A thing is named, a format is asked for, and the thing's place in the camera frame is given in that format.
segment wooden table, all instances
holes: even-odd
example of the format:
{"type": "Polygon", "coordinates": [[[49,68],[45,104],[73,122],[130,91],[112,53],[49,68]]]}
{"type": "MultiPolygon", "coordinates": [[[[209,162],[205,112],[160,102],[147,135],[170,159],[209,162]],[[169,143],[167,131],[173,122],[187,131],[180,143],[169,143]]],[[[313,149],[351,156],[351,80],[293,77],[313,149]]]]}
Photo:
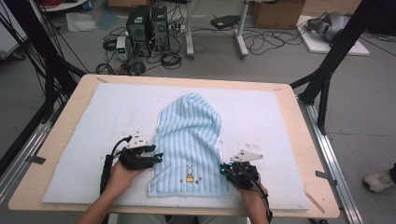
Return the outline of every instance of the wooden table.
{"type": "MultiPolygon", "coordinates": [[[[252,83],[221,80],[181,79],[163,77],[117,77],[87,75],[78,84],[61,116],[53,126],[37,156],[46,161],[32,163],[14,195],[9,208],[33,211],[85,211],[86,204],[42,203],[56,165],[73,135],[85,108],[100,83],[124,83],[158,86],[204,87],[216,89],[273,91],[279,103],[290,144],[304,184],[310,209],[306,212],[275,212],[276,217],[338,217],[340,212],[326,179],[316,176],[324,172],[318,153],[306,127],[302,112],[291,87],[287,84],[252,83]]],[[[244,216],[241,209],[173,208],[147,206],[113,206],[114,213],[179,214],[244,216]]]]}

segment gray machine part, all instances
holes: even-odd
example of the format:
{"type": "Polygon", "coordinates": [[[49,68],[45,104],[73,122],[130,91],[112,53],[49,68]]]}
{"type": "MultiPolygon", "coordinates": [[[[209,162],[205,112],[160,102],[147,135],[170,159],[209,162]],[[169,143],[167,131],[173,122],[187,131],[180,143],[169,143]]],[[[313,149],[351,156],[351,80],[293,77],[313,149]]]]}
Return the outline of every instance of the gray machine part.
{"type": "Polygon", "coordinates": [[[349,18],[340,12],[324,12],[319,18],[309,20],[306,30],[314,30],[325,41],[330,43],[337,33],[346,27],[348,21],[349,18]]]}

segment white sneaker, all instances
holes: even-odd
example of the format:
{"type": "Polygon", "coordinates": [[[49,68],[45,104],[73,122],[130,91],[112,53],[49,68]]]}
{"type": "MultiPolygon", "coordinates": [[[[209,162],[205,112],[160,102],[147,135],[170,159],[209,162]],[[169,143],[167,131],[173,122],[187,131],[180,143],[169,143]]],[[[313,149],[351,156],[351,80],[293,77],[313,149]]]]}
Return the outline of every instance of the white sneaker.
{"type": "Polygon", "coordinates": [[[390,187],[396,187],[396,184],[390,176],[389,170],[378,174],[367,175],[364,177],[363,182],[367,189],[375,192],[380,192],[390,187]]]}

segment human arm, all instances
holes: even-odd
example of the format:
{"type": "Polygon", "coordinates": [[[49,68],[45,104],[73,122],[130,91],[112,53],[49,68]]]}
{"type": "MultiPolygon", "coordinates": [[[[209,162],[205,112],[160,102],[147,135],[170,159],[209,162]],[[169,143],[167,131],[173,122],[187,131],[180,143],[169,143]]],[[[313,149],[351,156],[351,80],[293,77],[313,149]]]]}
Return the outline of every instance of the human arm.
{"type": "MultiPolygon", "coordinates": [[[[268,194],[268,190],[261,184],[262,191],[268,194]]],[[[236,188],[242,197],[242,204],[252,224],[268,224],[266,207],[260,193],[255,189],[236,188]]]]}
{"type": "Polygon", "coordinates": [[[135,177],[144,170],[128,170],[119,161],[113,166],[102,195],[85,211],[76,224],[102,223],[111,205],[129,188],[135,177]]]}

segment folded cloth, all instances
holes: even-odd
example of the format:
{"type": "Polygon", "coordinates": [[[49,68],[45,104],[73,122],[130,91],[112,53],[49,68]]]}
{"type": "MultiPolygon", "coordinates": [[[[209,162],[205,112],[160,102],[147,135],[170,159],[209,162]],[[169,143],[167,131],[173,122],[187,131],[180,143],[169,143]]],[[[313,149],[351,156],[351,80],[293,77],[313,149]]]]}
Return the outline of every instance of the folded cloth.
{"type": "Polygon", "coordinates": [[[219,173],[219,113],[199,94],[188,94],[160,114],[154,145],[163,162],[153,167],[148,196],[231,195],[219,173]]]}

